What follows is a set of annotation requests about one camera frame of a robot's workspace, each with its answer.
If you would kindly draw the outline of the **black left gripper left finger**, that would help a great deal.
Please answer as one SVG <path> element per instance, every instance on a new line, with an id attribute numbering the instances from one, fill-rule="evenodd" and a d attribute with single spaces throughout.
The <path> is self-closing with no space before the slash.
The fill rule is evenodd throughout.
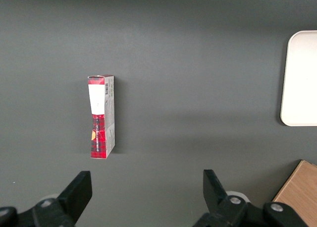
<path id="1" fill-rule="evenodd" d="M 0 208 L 2 227 L 74 227 L 92 198 L 90 171 L 81 171 L 56 197 L 39 201 L 18 213 L 13 206 Z"/>

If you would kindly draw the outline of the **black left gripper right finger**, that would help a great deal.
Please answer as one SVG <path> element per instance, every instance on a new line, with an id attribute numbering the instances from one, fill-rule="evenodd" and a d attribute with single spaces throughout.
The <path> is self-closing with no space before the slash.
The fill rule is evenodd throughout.
<path id="1" fill-rule="evenodd" d="M 203 172 L 203 195 L 209 210 L 195 227 L 306 227 L 290 206 L 267 202 L 258 208 L 238 195 L 224 190 L 213 170 Z"/>

